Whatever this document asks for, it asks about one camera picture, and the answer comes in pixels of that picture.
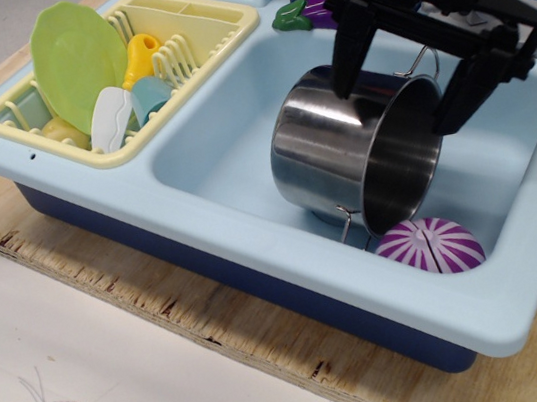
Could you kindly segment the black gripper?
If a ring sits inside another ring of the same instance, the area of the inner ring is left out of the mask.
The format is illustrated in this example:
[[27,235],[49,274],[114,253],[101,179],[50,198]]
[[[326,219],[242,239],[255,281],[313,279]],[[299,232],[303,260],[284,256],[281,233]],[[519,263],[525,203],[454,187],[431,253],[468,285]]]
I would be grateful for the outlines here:
[[[441,14],[480,11],[501,24],[474,34],[420,14],[429,3]],[[326,0],[338,21],[332,88],[350,96],[376,31],[391,32],[462,58],[434,114],[433,132],[450,135],[481,107],[501,82],[524,78],[537,50],[537,9],[520,0]]]

